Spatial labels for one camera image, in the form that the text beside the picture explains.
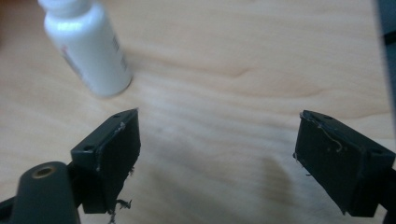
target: black plastic part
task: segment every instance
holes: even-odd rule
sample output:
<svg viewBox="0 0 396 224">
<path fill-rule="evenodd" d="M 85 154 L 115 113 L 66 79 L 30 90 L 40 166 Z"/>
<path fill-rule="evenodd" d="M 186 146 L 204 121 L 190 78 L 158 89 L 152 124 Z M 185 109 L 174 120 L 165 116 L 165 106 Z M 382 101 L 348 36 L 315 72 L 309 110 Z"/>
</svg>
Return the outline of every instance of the black plastic part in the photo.
<svg viewBox="0 0 396 224">
<path fill-rule="evenodd" d="M 12 207 L 15 202 L 15 197 L 9 198 L 0 202 L 0 223 L 7 223 L 11 218 Z"/>
<path fill-rule="evenodd" d="M 389 213 L 389 217 L 396 220 L 396 171 L 390 170 L 387 176 L 387 183 L 384 186 L 381 205 L 384 206 Z"/>
<path fill-rule="evenodd" d="M 396 214 L 387 212 L 385 215 L 384 221 L 382 222 L 383 224 L 395 224 L 396 223 Z"/>
<path fill-rule="evenodd" d="M 373 217 L 395 154 L 336 119 L 305 110 L 294 158 L 343 213 Z"/>
<path fill-rule="evenodd" d="M 76 205 L 113 213 L 124 180 L 140 153 L 137 109 L 113 115 L 71 150 L 68 165 Z"/>
<path fill-rule="evenodd" d="M 384 35 L 385 45 L 391 45 L 396 42 L 396 31 Z"/>
<path fill-rule="evenodd" d="M 65 164 L 43 163 L 21 176 L 11 223 L 79 223 Z"/>
</svg>

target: plastic bottle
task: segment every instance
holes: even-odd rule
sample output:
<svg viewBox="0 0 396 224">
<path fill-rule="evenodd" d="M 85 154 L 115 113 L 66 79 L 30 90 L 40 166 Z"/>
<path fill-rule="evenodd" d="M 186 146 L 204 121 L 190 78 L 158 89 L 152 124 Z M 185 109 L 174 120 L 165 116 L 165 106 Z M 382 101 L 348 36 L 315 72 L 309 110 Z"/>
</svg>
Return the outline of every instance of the plastic bottle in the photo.
<svg viewBox="0 0 396 224">
<path fill-rule="evenodd" d="M 47 35 L 85 85 L 111 96 L 128 87 L 132 73 L 104 7 L 93 0 L 38 0 Z"/>
</svg>

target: screw hole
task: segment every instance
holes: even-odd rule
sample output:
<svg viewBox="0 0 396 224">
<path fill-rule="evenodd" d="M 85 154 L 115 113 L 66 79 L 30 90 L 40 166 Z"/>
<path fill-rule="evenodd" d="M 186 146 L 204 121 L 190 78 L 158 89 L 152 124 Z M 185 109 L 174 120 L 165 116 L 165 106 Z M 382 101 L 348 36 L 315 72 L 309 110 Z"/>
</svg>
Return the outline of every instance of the screw hole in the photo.
<svg viewBox="0 0 396 224">
<path fill-rule="evenodd" d="M 52 175 L 52 173 L 55 172 L 55 167 L 53 166 L 45 166 L 41 167 L 40 169 L 36 170 L 32 176 L 34 179 L 39 179 L 39 178 L 44 178 L 49 175 Z"/>
<path fill-rule="evenodd" d="M 85 146 L 84 151 L 92 151 L 94 146 Z"/>
</svg>

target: wood grain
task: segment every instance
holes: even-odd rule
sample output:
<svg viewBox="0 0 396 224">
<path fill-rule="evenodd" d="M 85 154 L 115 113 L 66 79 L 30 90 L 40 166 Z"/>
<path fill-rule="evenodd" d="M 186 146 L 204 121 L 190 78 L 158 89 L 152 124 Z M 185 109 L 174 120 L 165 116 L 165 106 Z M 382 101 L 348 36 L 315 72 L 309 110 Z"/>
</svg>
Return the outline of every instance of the wood grain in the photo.
<svg viewBox="0 0 396 224">
<path fill-rule="evenodd" d="M 36 2 L 0 7 L 0 200 L 27 169 L 139 107 L 141 156 L 118 223 L 381 223 L 343 216 L 291 156 L 318 111 L 395 149 L 371 1 L 105 1 L 134 72 L 89 93 L 43 31 Z M 83 215 L 107 223 L 108 215 Z"/>
</svg>

